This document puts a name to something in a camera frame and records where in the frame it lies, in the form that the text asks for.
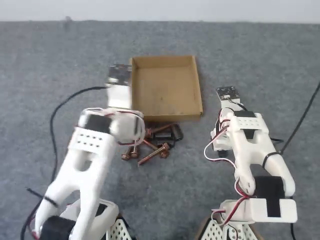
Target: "bolt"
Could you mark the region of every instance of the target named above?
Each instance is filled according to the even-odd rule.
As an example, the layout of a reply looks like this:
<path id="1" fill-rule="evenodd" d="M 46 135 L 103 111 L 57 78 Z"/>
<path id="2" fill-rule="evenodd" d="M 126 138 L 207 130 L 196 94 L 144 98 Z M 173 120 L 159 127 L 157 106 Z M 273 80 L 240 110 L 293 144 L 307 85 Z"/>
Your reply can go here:
<path id="1" fill-rule="evenodd" d="M 145 131 L 145 135 L 147 137 L 150 137 L 152 134 L 161 132 L 162 130 L 165 130 L 165 129 L 171 127 L 171 125 L 173 125 L 173 123 L 170 123 L 170 124 L 167 124 L 167 125 L 164 125 L 164 126 L 160 126 L 160 127 L 156 127 L 156 128 L 153 128 L 153 129 L 147 128 L 146 131 Z"/>
<path id="2" fill-rule="evenodd" d="M 137 159 L 139 157 L 138 146 L 134 146 L 132 152 L 130 152 L 130 156 L 133 159 Z"/>
<path id="3" fill-rule="evenodd" d="M 131 158 L 130 153 L 132 152 L 133 147 L 129 146 L 128 149 L 125 151 L 125 153 L 121 154 L 121 159 L 122 160 L 129 160 Z"/>
<path id="4" fill-rule="evenodd" d="M 157 146 L 153 145 L 151 142 L 149 142 L 145 139 L 143 140 L 143 143 L 155 151 L 159 149 Z M 168 156 L 169 156 L 169 151 L 162 151 L 160 153 L 160 158 L 162 158 L 162 159 L 166 159 Z"/>
<path id="5" fill-rule="evenodd" d="M 157 150 L 155 150 L 154 152 L 150 153 L 145 158 L 143 158 L 140 161 L 138 161 L 138 165 L 142 165 L 142 164 L 146 163 L 147 161 L 149 161 L 154 156 L 160 154 L 163 151 L 169 150 L 169 149 L 170 149 L 169 145 L 167 143 L 164 143 L 162 147 L 158 148 Z"/>
<path id="6" fill-rule="evenodd" d="M 162 159 L 166 159 L 167 157 L 169 157 L 170 152 L 168 150 L 162 151 L 160 154 L 160 158 Z"/>

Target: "hole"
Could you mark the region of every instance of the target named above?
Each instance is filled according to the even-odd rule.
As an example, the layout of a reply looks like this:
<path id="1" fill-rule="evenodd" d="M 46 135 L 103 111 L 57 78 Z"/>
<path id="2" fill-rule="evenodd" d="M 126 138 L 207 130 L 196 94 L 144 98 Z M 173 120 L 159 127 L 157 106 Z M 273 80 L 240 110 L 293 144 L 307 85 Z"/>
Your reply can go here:
<path id="1" fill-rule="evenodd" d="M 80 172 L 85 172 L 90 168 L 91 163 L 92 163 L 92 161 L 90 161 L 90 160 L 84 160 L 83 162 L 77 164 L 75 166 L 75 168 Z"/>

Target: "perforated base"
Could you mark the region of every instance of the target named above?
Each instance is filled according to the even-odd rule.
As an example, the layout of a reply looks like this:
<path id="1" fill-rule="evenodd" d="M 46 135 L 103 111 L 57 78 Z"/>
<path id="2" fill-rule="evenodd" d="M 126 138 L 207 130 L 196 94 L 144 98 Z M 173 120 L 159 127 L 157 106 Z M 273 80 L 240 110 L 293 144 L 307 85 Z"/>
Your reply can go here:
<path id="1" fill-rule="evenodd" d="M 122 219 L 117 219 L 111 227 L 110 238 L 108 234 L 106 240 L 132 240 L 125 222 Z"/>
<path id="2" fill-rule="evenodd" d="M 239 225 L 234 228 L 227 225 L 223 227 L 222 230 L 215 220 L 210 220 L 201 237 L 201 240 L 258 240 L 248 224 Z"/>

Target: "circuit board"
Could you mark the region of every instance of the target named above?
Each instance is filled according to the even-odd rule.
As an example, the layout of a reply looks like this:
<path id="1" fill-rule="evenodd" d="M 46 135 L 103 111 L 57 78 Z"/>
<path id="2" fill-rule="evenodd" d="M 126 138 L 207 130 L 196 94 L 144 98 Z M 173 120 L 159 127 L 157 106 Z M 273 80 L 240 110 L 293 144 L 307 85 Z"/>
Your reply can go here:
<path id="1" fill-rule="evenodd" d="M 221 101 L 234 100 L 240 98 L 239 93 L 234 86 L 217 87 L 216 93 L 218 94 Z"/>

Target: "cardboard box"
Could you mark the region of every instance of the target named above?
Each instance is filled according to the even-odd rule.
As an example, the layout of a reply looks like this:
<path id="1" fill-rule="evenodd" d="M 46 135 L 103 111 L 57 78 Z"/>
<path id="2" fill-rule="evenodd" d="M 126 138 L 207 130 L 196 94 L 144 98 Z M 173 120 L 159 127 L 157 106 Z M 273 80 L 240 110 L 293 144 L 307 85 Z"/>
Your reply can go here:
<path id="1" fill-rule="evenodd" d="M 194 56 L 137 56 L 132 64 L 132 107 L 146 121 L 199 119 L 203 113 Z"/>

